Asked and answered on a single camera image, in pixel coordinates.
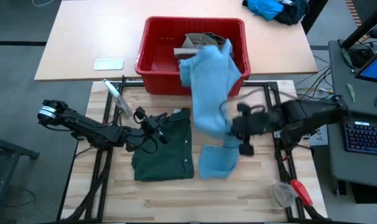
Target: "white label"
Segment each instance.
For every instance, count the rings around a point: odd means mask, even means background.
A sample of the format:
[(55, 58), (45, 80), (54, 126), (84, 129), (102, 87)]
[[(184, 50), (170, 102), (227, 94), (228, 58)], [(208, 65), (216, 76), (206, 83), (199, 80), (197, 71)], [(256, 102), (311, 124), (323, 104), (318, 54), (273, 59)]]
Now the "white label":
[(358, 124), (358, 125), (367, 125), (367, 126), (370, 125), (370, 124), (367, 123), (367, 122), (360, 122), (360, 121), (355, 121), (355, 124)]
[(323, 125), (316, 129), (317, 133), (312, 135), (309, 139), (311, 146), (328, 146), (328, 132), (327, 126)]
[(46, 115), (46, 116), (50, 116), (51, 118), (55, 118), (56, 117), (55, 114), (53, 114), (53, 113), (51, 113), (49, 111), (46, 111), (46, 110), (40, 110), (38, 113)]

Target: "red clamp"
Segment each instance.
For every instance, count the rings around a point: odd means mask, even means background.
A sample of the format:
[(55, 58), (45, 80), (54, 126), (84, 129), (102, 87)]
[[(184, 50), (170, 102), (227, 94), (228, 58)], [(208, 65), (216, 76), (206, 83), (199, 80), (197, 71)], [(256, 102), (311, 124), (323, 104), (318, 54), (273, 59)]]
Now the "red clamp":
[(305, 186), (299, 180), (292, 180), (291, 186), (299, 195), (300, 199), (302, 199), (303, 205), (313, 205), (309, 193), (307, 193)]

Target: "wooden tabletop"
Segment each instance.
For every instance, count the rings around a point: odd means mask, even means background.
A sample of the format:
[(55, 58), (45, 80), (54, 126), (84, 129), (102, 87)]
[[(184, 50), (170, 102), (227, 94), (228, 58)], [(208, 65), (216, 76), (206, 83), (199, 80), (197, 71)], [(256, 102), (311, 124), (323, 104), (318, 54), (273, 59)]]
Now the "wooden tabletop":
[[(234, 17), (244, 21), (252, 74), (316, 73), (302, 25), (253, 16), (242, 0), (62, 1), (35, 80), (140, 78), (134, 70), (151, 16)], [(96, 59), (123, 58), (124, 68), (94, 71)]]
[[(278, 81), (280, 91), (295, 95), (292, 81)], [(245, 94), (255, 87), (242, 87)], [(99, 122), (103, 119), (107, 89), (102, 82), (94, 82), (86, 115)], [(147, 114), (169, 114), (175, 108), (191, 107), (190, 96), (150, 95), (143, 87), (124, 88), (123, 97), (132, 108), (142, 106)], [(281, 95), (281, 100), (288, 98)], [(265, 104), (260, 91), (247, 97), (245, 102)], [(236, 103), (229, 105), (230, 113), (237, 114)], [(123, 121), (135, 126), (134, 121)], [(198, 157), (204, 144), (220, 145), (192, 128), (192, 155), (195, 169), (193, 179), (163, 182), (134, 181), (131, 166), (133, 153), (116, 148), (113, 154), (111, 173), (105, 203), (104, 222), (266, 222), (286, 221), (283, 208), (271, 200), (268, 190), (279, 182), (274, 158), (272, 136), (265, 134), (253, 137), (255, 156), (241, 156), (238, 165), (228, 179), (202, 180), (198, 177)], [(77, 153), (88, 148), (80, 142)], [(72, 214), (90, 188), (96, 149), (79, 155), (73, 164), (62, 217)], [(307, 187), (317, 211), (326, 215), (319, 181), (312, 154), (308, 149), (293, 150), (299, 180)]]

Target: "red plastic bin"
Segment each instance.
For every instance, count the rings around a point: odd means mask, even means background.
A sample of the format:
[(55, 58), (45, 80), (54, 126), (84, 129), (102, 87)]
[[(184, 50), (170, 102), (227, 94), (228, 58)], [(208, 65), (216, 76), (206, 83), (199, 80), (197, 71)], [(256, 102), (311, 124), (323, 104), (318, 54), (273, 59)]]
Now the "red plastic bin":
[(248, 51), (244, 22), (235, 18), (149, 17), (137, 56), (136, 72), (142, 76), (147, 92), (159, 95), (190, 95), (191, 89), (182, 87), (179, 63), (174, 48), (181, 47), (189, 32), (212, 32), (233, 44), (234, 62), (241, 78), (234, 84), (230, 96), (236, 96), (248, 79)]

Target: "blue cloth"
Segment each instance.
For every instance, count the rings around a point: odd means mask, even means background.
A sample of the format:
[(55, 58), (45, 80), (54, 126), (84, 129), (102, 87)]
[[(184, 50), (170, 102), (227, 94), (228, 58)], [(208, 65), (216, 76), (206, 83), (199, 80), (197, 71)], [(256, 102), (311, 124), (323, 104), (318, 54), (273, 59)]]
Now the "blue cloth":
[(198, 160), (200, 178), (227, 178), (237, 165), (241, 143), (235, 137), (227, 137), (222, 147), (205, 145)]
[(256, 15), (263, 16), (266, 21), (284, 10), (284, 6), (276, 0), (248, 0), (248, 8)]
[(183, 86), (192, 89), (193, 122), (196, 129), (218, 139), (224, 139), (221, 146), (204, 146), (198, 169), (200, 177), (227, 178), (234, 170), (240, 155), (238, 146), (241, 141), (227, 136), (230, 125), (219, 106), (241, 77), (230, 52), (231, 42), (219, 51), (217, 46), (208, 45), (198, 51), (196, 56), (180, 61), (180, 79)]
[(219, 106), (227, 100), (231, 88), (241, 77), (230, 57), (232, 50), (229, 40), (221, 51), (215, 45), (208, 45), (196, 56), (180, 60), (179, 65), (182, 85), (192, 90), (195, 128), (219, 139), (230, 131)]

